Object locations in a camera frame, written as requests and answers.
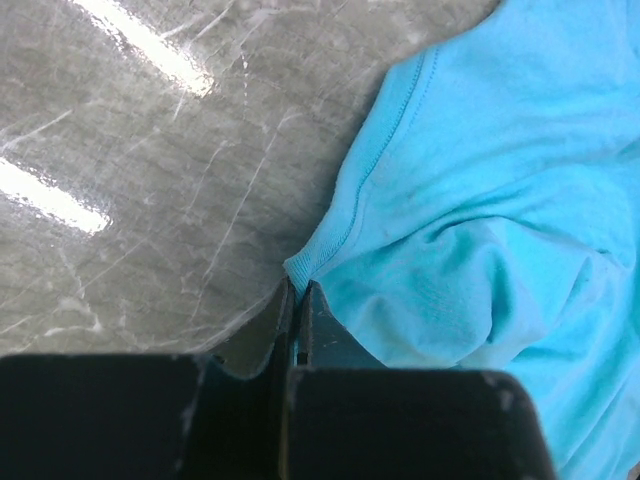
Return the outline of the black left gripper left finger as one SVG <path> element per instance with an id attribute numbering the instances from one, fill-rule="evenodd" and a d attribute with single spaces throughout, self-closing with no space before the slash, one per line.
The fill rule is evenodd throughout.
<path id="1" fill-rule="evenodd" d="M 201 353 L 1 360 L 5 479 L 273 479 L 294 291 Z"/>

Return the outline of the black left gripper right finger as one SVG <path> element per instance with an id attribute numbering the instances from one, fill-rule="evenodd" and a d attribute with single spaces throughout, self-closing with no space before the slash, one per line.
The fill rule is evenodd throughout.
<path id="1" fill-rule="evenodd" d="M 300 309 L 287 379 L 291 479 L 552 479 L 532 400 L 492 370 L 388 368 L 321 286 Z"/>

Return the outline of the light blue t-shirt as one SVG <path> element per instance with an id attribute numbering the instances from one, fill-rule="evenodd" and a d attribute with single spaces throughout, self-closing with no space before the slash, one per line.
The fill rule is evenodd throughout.
<path id="1" fill-rule="evenodd" d="M 558 476 L 639 461 L 639 5 L 504 1 L 387 73 L 284 264 L 389 367 L 531 395 Z"/>

